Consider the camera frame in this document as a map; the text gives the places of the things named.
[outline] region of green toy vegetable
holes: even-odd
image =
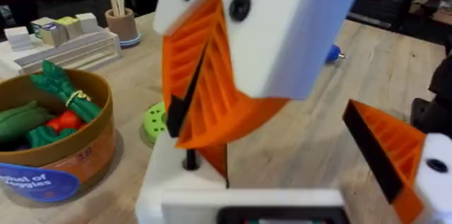
[[[50,61],[42,61],[43,74],[30,75],[31,81],[40,89],[57,95],[68,108],[84,122],[91,122],[99,113],[100,107],[92,103],[81,90],[76,90],[64,70]]]
[[[45,108],[36,105],[36,101],[0,112],[0,143],[25,135],[52,118]]]
[[[76,129],[63,129],[58,135],[49,126],[39,126],[36,129],[28,132],[27,138],[30,142],[31,148],[45,146],[49,143],[56,142],[63,139],[72,133],[76,132]]]

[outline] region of utensil holder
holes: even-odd
[[[135,17],[133,11],[125,8],[125,16],[114,16],[113,10],[105,12],[108,28],[112,33],[119,36],[121,47],[129,47],[140,42],[140,33],[136,30]]]

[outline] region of cardboard bowl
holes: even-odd
[[[114,157],[112,94],[106,80],[96,74],[73,69],[65,69],[65,72],[75,89],[83,90],[102,107],[101,113],[76,133],[57,142],[23,151],[0,151],[0,163],[68,172],[79,179],[79,190],[83,190],[103,177]],[[36,87],[29,75],[0,83],[0,110],[19,107],[32,100],[55,114],[66,110],[63,101]]]

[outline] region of round container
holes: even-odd
[[[108,28],[118,35],[121,46],[130,46],[139,42],[140,34],[136,30],[133,11],[125,8],[125,16],[113,16],[113,10],[105,12]]]
[[[64,171],[78,178],[78,190],[96,184],[114,157],[112,94],[102,77],[87,71],[65,69],[75,89],[81,89],[102,107],[101,113],[76,133],[57,142],[23,151],[0,152],[0,163]],[[0,110],[19,107],[32,100],[52,113],[66,110],[62,100],[36,87],[29,75],[0,83]]]

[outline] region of small box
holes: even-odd
[[[79,14],[76,17],[81,23],[83,34],[96,33],[101,30],[101,27],[97,25],[97,19],[93,13]]]
[[[78,19],[66,16],[58,19],[56,23],[66,28],[70,40],[73,40],[82,35],[82,27]]]
[[[46,17],[32,21],[31,22],[31,26],[33,27],[33,31],[35,32],[35,36],[38,37],[38,38],[41,38],[41,35],[40,35],[41,27],[43,25],[48,24],[48,23],[53,23],[54,21],[55,20],[53,20],[51,18],[46,18]]]
[[[5,29],[5,36],[14,52],[34,48],[26,27]]]
[[[58,47],[69,40],[66,28],[58,23],[48,23],[41,27],[40,35],[45,44]]]

